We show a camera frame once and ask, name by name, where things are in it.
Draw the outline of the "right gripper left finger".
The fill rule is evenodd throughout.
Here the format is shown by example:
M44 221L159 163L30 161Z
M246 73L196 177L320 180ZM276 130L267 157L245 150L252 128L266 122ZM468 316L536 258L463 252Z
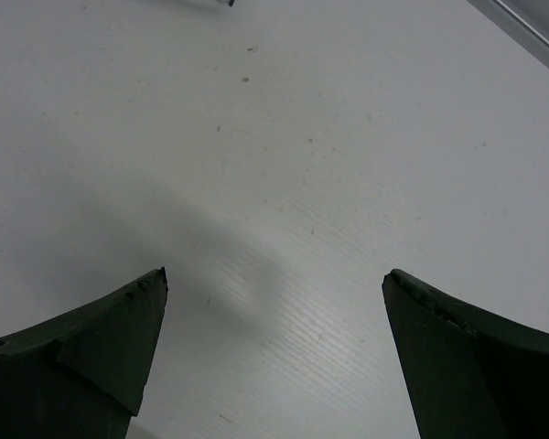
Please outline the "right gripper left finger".
M0 438L124 438L141 408L167 304L155 269L0 337Z

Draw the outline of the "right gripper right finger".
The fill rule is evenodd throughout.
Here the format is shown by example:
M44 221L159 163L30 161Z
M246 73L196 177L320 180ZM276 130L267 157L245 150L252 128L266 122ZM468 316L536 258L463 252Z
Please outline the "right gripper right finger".
M423 438L549 438L549 334L402 270L382 294Z

